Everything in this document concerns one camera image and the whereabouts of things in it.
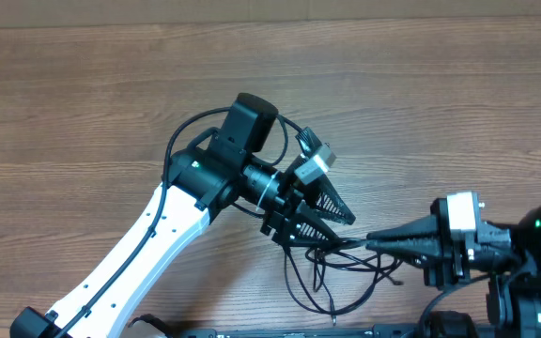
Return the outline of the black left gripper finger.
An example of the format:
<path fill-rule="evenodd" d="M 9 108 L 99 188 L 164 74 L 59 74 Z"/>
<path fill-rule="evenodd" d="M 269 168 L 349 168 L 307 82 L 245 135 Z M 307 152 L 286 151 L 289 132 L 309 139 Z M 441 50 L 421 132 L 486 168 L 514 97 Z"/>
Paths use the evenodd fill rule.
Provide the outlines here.
<path fill-rule="evenodd" d="M 354 224 L 356 220 L 326 176 L 305 186 L 305 201 L 321 219 L 341 224 Z"/>
<path fill-rule="evenodd" d="M 286 218 L 282 239 L 295 247 L 328 247 L 339 237 L 305 202 L 300 202 Z"/>

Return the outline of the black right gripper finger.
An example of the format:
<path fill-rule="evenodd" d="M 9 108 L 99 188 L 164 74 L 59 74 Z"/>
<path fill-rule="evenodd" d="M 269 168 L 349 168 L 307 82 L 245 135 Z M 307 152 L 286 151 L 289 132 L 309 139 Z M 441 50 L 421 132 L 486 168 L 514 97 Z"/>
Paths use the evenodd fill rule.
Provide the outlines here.
<path fill-rule="evenodd" d="M 427 267 L 440 259 L 440 244 L 431 238 L 370 239 L 365 248 L 379 254 L 388 254 L 417 268 Z"/>
<path fill-rule="evenodd" d="M 368 240 L 404 240 L 417 238 L 432 238 L 439 233 L 439 221 L 435 215 L 403 224 L 396 228 L 369 232 Z"/>

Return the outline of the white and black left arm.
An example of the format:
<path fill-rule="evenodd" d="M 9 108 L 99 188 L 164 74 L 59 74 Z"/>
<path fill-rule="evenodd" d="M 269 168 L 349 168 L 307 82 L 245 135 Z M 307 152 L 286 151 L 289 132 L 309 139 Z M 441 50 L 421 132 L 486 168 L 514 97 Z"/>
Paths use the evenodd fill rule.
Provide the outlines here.
<path fill-rule="evenodd" d="M 244 199 L 261 230 L 284 247 L 328 248 L 338 242 L 331 223 L 352 224 L 328 172 L 335 157 L 310 129 L 298 129 L 300 155 L 279 170 L 259 151 L 271 128 L 290 122 L 266 100 L 239 94 L 224 108 L 224 123 L 185 148 L 168 148 L 162 181 L 138 220 L 99 265 L 47 312 L 25 308 L 13 337 L 117 337 L 178 254 L 218 214 Z"/>

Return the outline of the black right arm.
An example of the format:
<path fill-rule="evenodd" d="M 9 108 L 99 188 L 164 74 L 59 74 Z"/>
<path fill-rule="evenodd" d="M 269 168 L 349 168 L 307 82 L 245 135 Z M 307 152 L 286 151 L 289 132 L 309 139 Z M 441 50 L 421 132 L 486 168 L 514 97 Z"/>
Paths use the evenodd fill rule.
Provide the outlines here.
<path fill-rule="evenodd" d="M 370 232 L 365 247 L 388 254 L 424 273 L 441 292 L 422 313 L 416 337 L 541 337 L 541 206 L 517 224 L 482 218 L 476 192 L 436 199 L 428 216 L 396 228 Z M 479 327 L 457 312 L 435 311 L 441 299 L 488 281 L 489 324 Z"/>

